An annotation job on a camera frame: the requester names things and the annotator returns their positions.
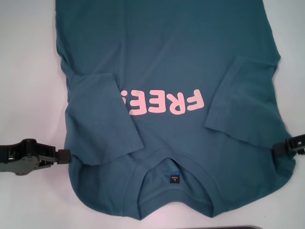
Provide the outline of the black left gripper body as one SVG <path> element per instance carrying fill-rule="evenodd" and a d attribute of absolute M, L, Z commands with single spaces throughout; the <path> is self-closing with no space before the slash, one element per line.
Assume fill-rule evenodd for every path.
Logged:
<path fill-rule="evenodd" d="M 35 139 L 24 139 L 20 143 L 0 146 L 0 171 L 24 176 L 36 170 L 39 159 Z"/>

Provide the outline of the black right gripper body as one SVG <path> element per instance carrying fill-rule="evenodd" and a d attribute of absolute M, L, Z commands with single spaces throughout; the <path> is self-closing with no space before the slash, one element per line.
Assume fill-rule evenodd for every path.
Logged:
<path fill-rule="evenodd" d="M 299 135 L 287 140 L 288 149 L 292 153 L 305 154 L 305 135 Z"/>

